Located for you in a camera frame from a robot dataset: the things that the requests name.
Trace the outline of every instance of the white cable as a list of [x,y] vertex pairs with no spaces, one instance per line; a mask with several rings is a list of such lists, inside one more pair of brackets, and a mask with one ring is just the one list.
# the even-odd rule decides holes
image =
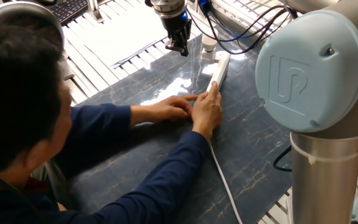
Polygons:
[[212,156],[213,156],[213,158],[214,158],[216,167],[218,168],[219,174],[220,174],[221,177],[222,177],[222,181],[223,181],[224,187],[226,188],[226,191],[227,191],[227,194],[228,194],[228,196],[229,196],[231,205],[233,206],[234,214],[236,214],[237,221],[239,222],[239,224],[242,224],[242,221],[241,221],[239,212],[237,211],[236,203],[234,203],[233,196],[231,195],[229,186],[227,185],[226,179],[224,178],[224,175],[223,175],[223,172],[222,172],[222,170],[221,170],[221,167],[219,166],[218,160],[216,160],[216,156],[215,156],[215,153],[214,153],[214,149],[212,148],[211,142],[209,142],[209,148],[211,149]]

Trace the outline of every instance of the keyboard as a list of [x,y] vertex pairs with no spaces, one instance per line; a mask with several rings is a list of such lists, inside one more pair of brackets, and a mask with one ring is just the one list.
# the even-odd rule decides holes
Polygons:
[[86,0],[63,0],[52,7],[51,12],[63,25],[82,14],[87,8],[88,3]]

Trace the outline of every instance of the light blue joint cap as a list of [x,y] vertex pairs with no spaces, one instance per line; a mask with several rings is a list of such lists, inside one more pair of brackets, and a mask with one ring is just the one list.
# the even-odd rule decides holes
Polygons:
[[255,75],[276,121],[301,133],[327,129],[358,99],[358,30],[340,13],[307,13],[265,43]]

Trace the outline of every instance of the silver metal tube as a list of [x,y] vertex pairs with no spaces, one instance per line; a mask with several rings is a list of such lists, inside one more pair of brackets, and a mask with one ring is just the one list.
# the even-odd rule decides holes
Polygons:
[[335,4],[338,0],[279,0],[299,12],[311,12]]
[[[332,140],[291,133],[291,143],[298,149],[293,150],[293,223],[350,224],[358,174],[358,137]],[[298,151],[329,162],[317,159],[310,164]]]

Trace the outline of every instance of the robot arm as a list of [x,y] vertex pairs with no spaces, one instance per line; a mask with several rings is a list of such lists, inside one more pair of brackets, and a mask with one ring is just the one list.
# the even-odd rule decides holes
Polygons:
[[169,41],[165,47],[187,56],[191,29],[191,19],[186,12],[187,0],[146,0],[145,3],[154,8],[168,32]]

